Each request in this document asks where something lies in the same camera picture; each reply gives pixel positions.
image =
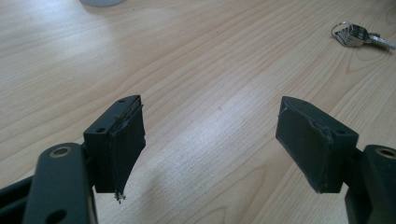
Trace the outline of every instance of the screw hole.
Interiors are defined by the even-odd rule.
[[[98,128],[98,129],[96,129],[96,132],[97,133],[102,133],[102,132],[104,132],[106,129],[105,128]]]
[[[396,160],[396,152],[394,150],[381,147],[377,148],[376,152],[383,157]]]
[[[58,147],[53,149],[49,155],[52,158],[60,158],[62,156],[69,154],[71,150],[72,150],[71,147]]]
[[[343,130],[336,130],[335,132],[339,134],[346,134],[346,132],[344,132]]]
[[[64,211],[63,209],[57,210],[51,213],[49,216],[47,216],[46,223],[47,224],[59,223],[60,221],[64,220],[65,217],[66,217],[66,211]]]

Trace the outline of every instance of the black plastic part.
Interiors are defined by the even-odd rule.
[[[75,143],[51,147],[40,155],[23,223],[97,223],[84,160]]]
[[[139,95],[118,100],[85,132],[96,192],[123,193],[128,177],[146,145]]]
[[[21,223],[32,177],[0,189],[0,223]]]
[[[361,170],[373,207],[367,223],[396,223],[396,150],[367,146]]]
[[[319,193],[340,191],[340,170],[346,149],[355,148],[359,135],[306,101],[284,96],[276,139]]]

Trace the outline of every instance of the keys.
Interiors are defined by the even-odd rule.
[[[334,32],[340,25],[347,25],[346,28]],[[363,44],[376,44],[387,49],[396,49],[396,44],[380,38],[379,34],[368,33],[367,30],[359,25],[343,21],[332,28],[332,36],[347,48],[360,47]]]

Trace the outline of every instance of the wood grain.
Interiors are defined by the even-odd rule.
[[[101,223],[347,223],[347,187],[317,195],[275,140],[288,95],[396,147],[394,52],[343,48],[339,21],[396,41],[392,0],[1,1],[0,188],[141,94],[147,147]]]

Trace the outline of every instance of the table surface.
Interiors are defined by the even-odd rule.
[[[396,147],[395,51],[342,47],[352,21],[396,42],[396,2],[77,0],[0,2],[0,188],[45,149],[141,94],[147,146],[100,223],[347,223],[275,139],[284,95]]]

